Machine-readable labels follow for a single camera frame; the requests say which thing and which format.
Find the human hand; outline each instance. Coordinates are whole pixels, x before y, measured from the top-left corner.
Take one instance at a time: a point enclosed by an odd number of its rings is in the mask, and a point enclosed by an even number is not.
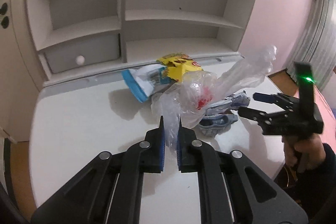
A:
[[[307,170],[312,170],[317,168],[322,164],[326,158],[326,152],[319,134],[312,134],[309,139],[297,141],[294,146],[288,143],[285,136],[282,137],[283,151],[285,152],[286,164],[293,167],[297,164],[297,158],[295,156],[295,151],[300,153],[307,153],[309,155],[308,162],[306,164]]]

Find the metal screw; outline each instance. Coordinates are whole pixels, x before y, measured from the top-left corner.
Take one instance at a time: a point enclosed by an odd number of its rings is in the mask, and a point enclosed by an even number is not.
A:
[[[110,153],[108,153],[106,151],[99,154],[99,158],[101,160],[107,160],[109,157],[110,157]]]
[[[241,153],[239,150],[232,151],[232,157],[239,159],[243,156],[243,153]]]
[[[151,144],[150,144],[149,142],[147,142],[147,141],[142,141],[142,142],[140,143],[140,147],[141,147],[141,148],[148,148],[150,145],[151,145]]]
[[[202,142],[200,140],[193,140],[191,144],[195,147],[200,147],[202,146]]]

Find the yellow snack bag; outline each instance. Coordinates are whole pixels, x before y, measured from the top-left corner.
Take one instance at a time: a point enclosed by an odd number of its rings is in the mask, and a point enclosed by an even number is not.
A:
[[[182,52],[172,53],[159,58],[157,61],[166,65],[166,75],[177,82],[182,81],[182,76],[188,71],[202,70],[201,66]]]

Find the curtain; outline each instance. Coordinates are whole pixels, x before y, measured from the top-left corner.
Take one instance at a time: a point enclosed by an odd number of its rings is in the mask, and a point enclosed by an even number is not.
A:
[[[294,61],[309,62],[315,85],[323,90],[336,66],[336,0],[316,0],[287,72],[296,81]]]

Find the green led light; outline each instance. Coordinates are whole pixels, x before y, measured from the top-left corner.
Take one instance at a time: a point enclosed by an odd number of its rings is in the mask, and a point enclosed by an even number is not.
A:
[[[314,80],[311,79],[310,77],[306,77],[305,79],[306,79],[308,82],[312,82],[312,83],[314,83]]]

